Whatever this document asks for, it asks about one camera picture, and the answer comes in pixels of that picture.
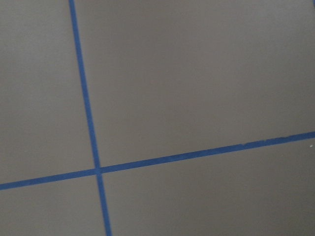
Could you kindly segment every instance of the gray surface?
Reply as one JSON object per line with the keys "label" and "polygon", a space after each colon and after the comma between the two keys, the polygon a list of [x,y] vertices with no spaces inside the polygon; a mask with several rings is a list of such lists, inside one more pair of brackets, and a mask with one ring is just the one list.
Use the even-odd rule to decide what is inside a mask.
{"label": "gray surface", "polygon": [[103,236],[95,177],[0,191],[2,236]]}
{"label": "gray surface", "polygon": [[0,1],[0,183],[93,168],[67,1]]}
{"label": "gray surface", "polygon": [[313,236],[315,140],[104,176],[114,236]]}
{"label": "gray surface", "polygon": [[103,166],[314,129],[311,0],[78,0]]}

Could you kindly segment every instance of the blue line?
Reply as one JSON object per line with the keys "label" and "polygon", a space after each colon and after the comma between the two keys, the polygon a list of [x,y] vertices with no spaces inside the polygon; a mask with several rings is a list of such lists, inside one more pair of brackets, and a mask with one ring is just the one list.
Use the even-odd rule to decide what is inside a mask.
{"label": "blue line", "polygon": [[0,190],[10,189],[10,188],[19,188],[19,187],[24,187],[24,186],[29,186],[29,185],[50,183],[50,182],[55,182],[55,181],[60,181],[60,180],[80,178],[80,177],[93,176],[93,175],[95,175],[95,169],[76,171],[76,172],[54,175],[54,176],[47,176],[47,177],[32,178],[32,179],[27,179],[27,180],[22,180],[22,181],[17,181],[17,182],[0,184]]}
{"label": "blue line", "polygon": [[69,0],[69,7],[70,7],[71,20],[72,20],[75,50],[77,54],[77,60],[78,60],[78,66],[79,66],[79,72],[80,72],[84,106],[85,106],[85,111],[86,111],[86,116],[87,116],[87,121],[88,121],[93,159],[94,159],[94,165],[95,165],[95,170],[96,170],[96,179],[97,179],[97,185],[98,185],[98,191],[99,191],[99,198],[100,198],[102,213],[103,213],[103,221],[104,221],[106,235],[111,236],[112,233],[111,233],[110,220],[109,220],[108,208],[107,208],[107,203],[106,203],[105,188],[102,181],[101,172],[99,171],[100,161],[99,161],[99,156],[98,156],[96,135],[95,135],[95,130],[94,130],[92,110],[91,110],[91,104],[90,104],[90,99],[89,99],[88,85],[87,85],[87,80],[86,80],[85,70],[84,70],[84,63],[83,63],[83,56],[82,56],[82,49],[81,49],[81,43],[80,43],[80,36],[79,36],[79,29],[78,29],[78,22],[77,22],[77,17],[76,17],[76,12],[75,12],[74,0]]}
{"label": "blue line", "polygon": [[295,141],[300,141],[300,140],[305,140],[305,139],[312,139],[312,138],[315,138],[315,132],[297,134],[297,135],[275,138],[275,139],[261,140],[261,141],[246,143],[246,144],[237,144],[237,145],[231,145],[231,146],[225,146],[225,147],[218,147],[218,148],[202,150],[202,151],[188,152],[188,153],[183,153],[183,154],[153,158],[153,159],[142,160],[142,161],[134,161],[134,162],[124,163],[124,164],[119,164],[119,165],[102,167],[100,168],[100,171],[102,173],[116,172],[116,171],[134,169],[134,168],[139,168],[139,167],[144,167],[144,166],[151,166],[151,165],[158,165],[158,164],[169,163],[169,162],[174,162],[174,161],[188,160],[188,159],[193,159],[193,158],[198,158],[198,157],[203,157],[203,156],[211,156],[211,155],[217,155],[217,154],[222,154],[222,153],[227,153],[227,152],[234,152],[234,151],[241,151],[241,150],[247,150],[247,149],[252,149],[252,148],[260,148],[260,147],[265,147],[265,146],[290,143],[290,142],[295,142]]}
{"label": "blue line", "polygon": [[227,152],[247,150],[247,149],[252,149],[252,148],[261,148],[261,147],[266,147],[266,146],[271,146],[271,145],[285,144],[285,143],[313,139],[313,138],[315,138],[315,132],[297,134],[297,135],[292,135],[292,136],[283,137],[283,138],[261,140],[261,141],[246,143],[246,144],[237,144],[237,145],[232,145],[232,146],[218,147],[218,148],[213,148],[213,149],[208,149],[208,150],[188,152],[188,153],[183,153],[183,154],[178,154],[178,155],[129,162],[129,163],[124,163],[124,164],[119,164],[119,165],[114,165],[114,166],[107,166],[107,167],[102,167],[99,169],[76,171],[76,172],[65,173],[65,174],[54,175],[54,176],[47,176],[47,177],[33,178],[33,179],[27,179],[27,180],[22,180],[22,181],[17,181],[17,182],[3,183],[3,184],[0,184],[0,190],[10,189],[10,188],[19,188],[19,187],[24,187],[24,186],[29,186],[29,185],[49,183],[49,182],[55,182],[55,181],[66,180],[66,179],[71,179],[71,178],[79,178],[79,177],[85,177],[85,176],[93,176],[93,175],[97,176],[98,178],[97,183],[100,185],[103,185],[102,178],[99,178],[99,176],[101,176],[100,173],[123,171],[123,170],[128,170],[128,169],[139,168],[139,167],[158,165],[158,164],[180,161],[180,160],[188,160],[188,159],[193,159],[193,158],[198,158],[198,157],[203,157],[203,156],[211,156],[211,155],[217,155],[217,154],[222,154],[222,153],[227,153]]}

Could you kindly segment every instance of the blue tape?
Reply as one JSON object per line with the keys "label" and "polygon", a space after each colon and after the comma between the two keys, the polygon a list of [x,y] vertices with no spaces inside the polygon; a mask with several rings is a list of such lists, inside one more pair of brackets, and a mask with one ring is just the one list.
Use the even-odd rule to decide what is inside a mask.
{"label": "blue tape", "polygon": [[[3,183],[0,184],[0,190],[10,189],[10,188],[19,188],[29,185],[35,185],[35,184],[41,184],[41,183],[49,183],[54,181],[60,181],[60,180],[66,180],[71,178],[79,178],[79,177],[85,177],[85,176],[92,176],[96,175],[97,177],[97,183],[98,185],[103,185],[103,180],[101,178],[101,173],[110,173],[110,172],[116,172],[116,171],[123,171],[128,169],[134,169],[139,167],[145,167],[145,166],[151,166],[151,165],[158,165],[168,162],[174,162],[174,161],[181,161],[181,160],[188,160],[203,156],[211,156],[211,155],[217,155],[227,152],[234,152],[234,151],[241,151],[241,150],[247,150],[252,148],[261,148],[266,146],[272,146],[272,145],[278,145],[278,144],[285,144],[290,142],[296,142],[301,140],[307,140],[307,139],[314,139],[315,138],[315,132],[310,133],[303,133],[303,134],[297,134],[292,135],[288,137],[283,138],[275,138],[275,139],[267,139],[267,140],[261,140],[246,144],[237,144],[237,145],[231,145],[231,146],[225,146],[225,147],[218,147],[208,150],[202,150],[202,151],[194,151],[194,152],[188,152],[178,155],[172,155],[172,156],[165,156],[165,157],[159,157],[159,158],[153,158],[143,161],[135,161],[135,162],[129,162],[119,165],[113,165],[113,166],[107,166],[107,167],[101,167],[99,169],[90,169],[90,170],[84,170],[84,171],[76,171],[66,174],[60,174],[60,175],[54,175],[54,176],[47,176],[47,177],[40,177],[40,178],[33,178],[33,179],[27,179],[17,182],[11,182],[11,183]],[[107,206],[104,207],[105,216],[108,216]]]}
{"label": "blue tape", "polygon": [[80,43],[80,36],[79,36],[79,29],[78,29],[78,22],[77,22],[77,17],[76,17],[76,12],[75,12],[74,0],[69,0],[69,7],[70,7],[71,20],[72,20],[75,50],[76,50],[78,66],[79,66],[81,87],[82,87],[82,93],[83,93],[83,99],[84,99],[84,106],[85,106],[86,117],[88,121],[90,141],[91,141],[94,165],[95,165],[95,170],[96,170],[96,179],[97,179],[97,185],[98,185],[98,191],[99,191],[99,198],[100,198],[102,213],[103,213],[103,221],[104,221],[106,235],[111,236],[112,233],[111,233],[110,220],[109,220],[108,208],[107,208],[107,203],[106,203],[105,188],[104,188],[101,172],[99,171],[100,161],[99,161],[99,156],[98,156],[96,135],[95,135],[95,130],[94,130],[92,110],[91,110],[90,99],[89,99],[88,85],[87,85],[87,80],[86,80],[85,70],[84,70],[84,63],[83,63],[83,56],[82,56],[82,50],[81,50],[81,43]]}
{"label": "blue tape", "polygon": [[60,181],[60,180],[80,178],[80,177],[93,176],[93,175],[95,175],[95,169],[76,171],[76,172],[54,175],[54,176],[47,176],[47,177],[32,178],[32,179],[27,179],[27,180],[22,180],[22,181],[17,181],[17,182],[0,184],[0,190],[10,189],[10,188],[19,188],[19,187],[24,187],[24,186],[29,186],[29,185],[50,183],[50,182],[55,182],[55,181]]}
{"label": "blue tape", "polygon": [[183,154],[153,158],[153,159],[142,160],[142,161],[134,161],[134,162],[124,163],[124,164],[119,164],[119,165],[102,167],[100,168],[100,171],[102,173],[116,172],[116,171],[134,169],[134,168],[139,168],[139,167],[144,167],[144,166],[151,166],[151,165],[163,164],[163,163],[174,162],[174,161],[188,160],[188,159],[193,159],[193,158],[198,158],[198,157],[203,157],[203,156],[211,156],[211,155],[217,155],[217,154],[222,154],[222,153],[227,153],[227,152],[234,152],[234,151],[241,151],[241,150],[247,150],[247,149],[252,149],[252,148],[260,148],[260,147],[265,147],[265,146],[290,143],[290,142],[295,142],[295,141],[300,141],[300,140],[305,140],[305,139],[312,139],[312,138],[315,138],[315,132],[297,134],[297,135],[275,138],[275,139],[261,140],[261,141],[246,143],[246,144],[237,144],[237,145],[231,145],[231,146],[225,146],[225,147],[218,147],[218,148],[202,150],[202,151],[188,152],[188,153],[183,153]]}

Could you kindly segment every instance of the blue painter's tape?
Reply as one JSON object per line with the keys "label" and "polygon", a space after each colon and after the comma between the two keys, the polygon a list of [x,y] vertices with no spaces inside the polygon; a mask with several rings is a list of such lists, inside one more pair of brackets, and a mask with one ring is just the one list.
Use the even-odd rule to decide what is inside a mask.
{"label": "blue painter's tape", "polygon": [[19,188],[19,187],[24,187],[24,186],[29,186],[29,185],[50,183],[50,182],[55,182],[55,181],[71,179],[71,178],[80,178],[80,177],[93,176],[93,175],[95,175],[95,169],[76,171],[76,172],[54,175],[54,176],[47,176],[47,177],[32,178],[32,179],[27,179],[27,180],[22,180],[22,181],[17,181],[17,182],[0,184],[0,190],[10,189],[10,188]]}
{"label": "blue painter's tape", "polygon": [[[143,160],[143,161],[129,162],[129,163],[124,163],[124,164],[119,164],[119,165],[114,165],[114,166],[107,166],[107,167],[102,167],[100,169],[76,171],[76,172],[70,172],[70,173],[54,175],[54,176],[33,178],[33,179],[27,179],[27,180],[11,182],[11,183],[3,183],[3,184],[0,184],[0,190],[24,187],[24,186],[29,186],[29,185],[41,184],[41,183],[61,181],[61,180],[66,180],[66,179],[71,179],[71,178],[92,176],[92,175],[97,176],[97,183],[98,185],[102,186],[103,180],[102,178],[100,178],[101,173],[123,171],[123,170],[128,170],[128,169],[139,168],[139,167],[158,165],[162,163],[187,160],[187,159],[193,159],[193,158],[198,158],[198,157],[203,157],[203,156],[211,156],[211,155],[222,154],[222,153],[227,153],[227,152],[247,150],[247,149],[252,149],[252,148],[260,148],[260,147],[266,147],[266,146],[271,146],[271,145],[285,144],[285,143],[296,142],[296,141],[307,140],[307,139],[314,139],[314,138],[315,138],[315,132],[310,132],[310,133],[297,134],[297,135],[292,135],[292,136],[282,137],[282,138],[261,140],[261,141],[246,143],[246,144],[237,144],[237,145],[232,145],[232,146],[218,147],[218,148],[213,148],[213,149],[208,149],[208,150],[188,152],[188,153],[183,153],[183,154],[178,154],[178,155],[159,157],[159,158],[148,159],[148,160]],[[107,206],[105,206],[104,211],[105,213],[108,214]]]}
{"label": "blue painter's tape", "polygon": [[271,145],[277,145],[277,144],[284,144],[284,143],[290,143],[305,139],[312,139],[315,138],[315,132],[310,133],[303,133],[303,134],[297,134],[292,135],[288,137],[281,137],[281,138],[275,138],[275,139],[267,139],[267,140],[261,140],[246,144],[237,144],[237,145],[231,145],[231,146],[225,146],[225,147],[218,147],[208,150],[202,150],[202,151],[194,151],[194,152],[188,152],[178,155],[172,155],[172,156],[165,156],[165,157],[159,157],[159,158],[153,158],[143,161],[134,161],[119,165],[113,165],[113,166],[107,166],[100,168],[102,173],[109,173],[109,172],[116,172],[116,171],[122,171],[122,170],[128,170],[128,169],[134,169],[144,166],[151,166],[151,165],[157,165],[162,163],[168,163],[168,162],[174,162],[174,161],[181,161],[181,160],[188,160],[203,156],[211,156],[211,155],[217,155],[227,152],[234,152],[234,151],[241,151],[241,150],[247,150],[252,148],[260,148],[265,146],[271,146]]}
{"label": "blue painter's tape", "polygon": [[79,36],[79,29],[78,29],[78,22],[77,22],[77,17],[76,17],[76,12],[75,12],[74,0],[69,0],[69,7],[70,7],[70,14],[71,14],[73,35],[74,35],[75,50],[77,54],[77,60],[78,60],[78,66],[79,66],[79,72],[80,72],[83,100],[84,100],[84,106],[85,106],[85,111],[86,111],[86,117],[88,121],[88,128],[89,128],[90,141],[91,141],[92,152],[93,152],[94,166],[96,170],[96,179],[97,179],[97,185],[98,185],[98,191],[99,191],[99,198],[100,198],[102,213],[103,213],[104,227],[105,227],[106,235],[111,236],[112,233],[111,233],[110,220],[109,220],[109,214],[108,214],[107,203],[106,203],[105,189],[104,189],[104,185],[102,181],[102,175],[101,175],[101,172],[99,171],[100,161],[99,161],[99,156],[98,156],[96,135],[95,135],[95,129],[94,129],[94,124],[93,124],[91,104],[90,104],[90,99],[89,99],[88,84],[86,81],[85,70],[84,70],[84,63],[83,63],[83,56],[82,56],[82,50],[81,50],[81,43],[80,43],[80,36]]}

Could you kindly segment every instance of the gray square section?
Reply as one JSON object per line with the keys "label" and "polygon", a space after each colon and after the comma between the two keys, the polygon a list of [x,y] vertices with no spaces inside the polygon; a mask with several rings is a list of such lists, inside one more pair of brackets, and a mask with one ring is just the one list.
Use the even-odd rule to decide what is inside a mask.
{"label": "gray square section", "polygon": [[96,178],[0,191],[2,236],[105,235]]}
{"label": "gray square section", "polygon": [[76,5],[103,166],[314,130],[311,0]]}
{"label": "gray square section", "polygon": [[0,183],[93,168],[64,0],[0,2]]}
{"label": "gray square section", "polygon": [[313,236],[314,157],[313,139],[105,174],[113,235]]}

